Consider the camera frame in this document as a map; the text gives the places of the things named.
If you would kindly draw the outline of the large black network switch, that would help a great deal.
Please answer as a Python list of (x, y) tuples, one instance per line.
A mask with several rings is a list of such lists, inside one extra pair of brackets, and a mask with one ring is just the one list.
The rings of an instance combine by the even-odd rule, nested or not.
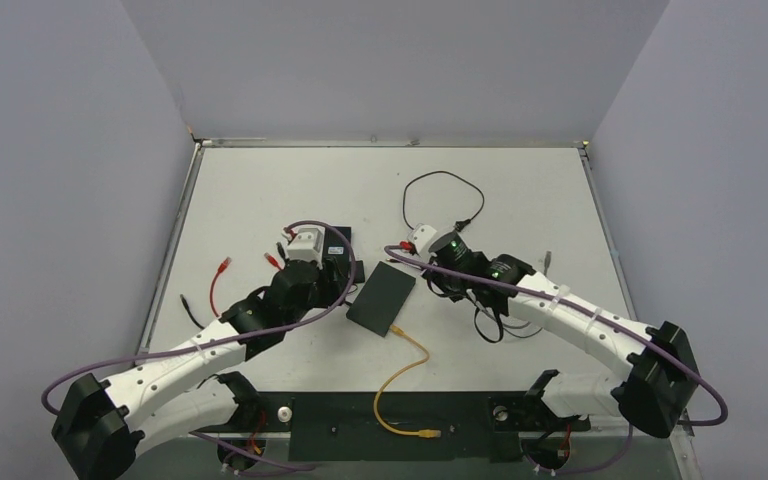
[(385, 337), (416, 285), (416, 278), (379, 262), (351, 302), (346, 318)]

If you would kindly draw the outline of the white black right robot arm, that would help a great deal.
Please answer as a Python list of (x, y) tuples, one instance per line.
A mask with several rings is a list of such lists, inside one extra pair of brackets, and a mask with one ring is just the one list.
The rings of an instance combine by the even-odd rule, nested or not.
[(509, 317), (543, 329), (603, 364), (605, 375), (547, 371), (524, 400), (538, 427), (587, 415), (622, 417), (637, 430), (667, 438), (697, 384), (698, 366), (686, 332), (668, 321), (654, 327), (584, 301), (530, 264), (502, 254), (488, 259), (455, 231), (419, 226), (408, 236), (431, 264), (427, 282), (453, 302), (470, 301), (499, 329)]

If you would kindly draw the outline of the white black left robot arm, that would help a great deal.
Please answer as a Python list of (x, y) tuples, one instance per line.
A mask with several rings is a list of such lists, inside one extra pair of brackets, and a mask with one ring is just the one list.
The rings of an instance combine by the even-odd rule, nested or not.
[(80, 479), (116, 479), (148, 440), (144, 423), (191, 386), (221, 370), (251, 360), (279, 344), (288, 332), (341, 305), (355, 282), (357, 261), (341, 266), (289, 261), (270, 285), (252, 291), (207, 327), (171, 351), (127, 358), (131, 369), (105, 379), (81, 367), (60, 379), (68, 391), (60, 407), (42, 396), (55, 414), (52, 437)]

